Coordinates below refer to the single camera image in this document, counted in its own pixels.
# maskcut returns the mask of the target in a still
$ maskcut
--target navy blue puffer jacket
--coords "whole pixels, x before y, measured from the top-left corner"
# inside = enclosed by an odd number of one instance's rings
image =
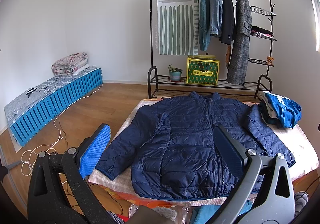
[[[295,163],[257,105],[193,92],[141,107],[104,151],[96,169],[113,180],[131,166],[132,185],[141,197],[183,201],[227,196],[238,179],[215,148],[212,131],[218,125],[246,149],[265,156],[282,153],[289,167]]]

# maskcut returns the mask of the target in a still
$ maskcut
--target blue slatted bench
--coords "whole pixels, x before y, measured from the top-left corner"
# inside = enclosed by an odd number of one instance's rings
[[[8,122],[12,137],[23,147],[46,124],[65,110],[70,104],[86,95],[89,91],[102,84],[100,68],[71,79],[71,82],[50,92],[27,111]]]

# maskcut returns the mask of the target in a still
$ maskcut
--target teddy bear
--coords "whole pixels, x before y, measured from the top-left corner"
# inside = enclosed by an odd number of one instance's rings
[[[271,66],[273,66],[273,58],[272,57],[267,57],[267,65],[271,65]]]

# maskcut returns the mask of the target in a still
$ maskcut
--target teal flower pot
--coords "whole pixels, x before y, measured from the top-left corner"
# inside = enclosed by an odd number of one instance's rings
[[[177,69],[176,72],[169,71],[169,79],[174,82],[178,82],[181,80],[182,69]]]

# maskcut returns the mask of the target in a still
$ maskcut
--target plastic wrap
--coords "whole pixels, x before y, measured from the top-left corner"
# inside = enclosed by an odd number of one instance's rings
[[[131,204],[129,207],[129,218],[136,212],[139,206]],[[169,209],[174,210],[177,213],[177,217],[174,220],[175,224],[189,224],[191,210],[188,206],[171,206]]]

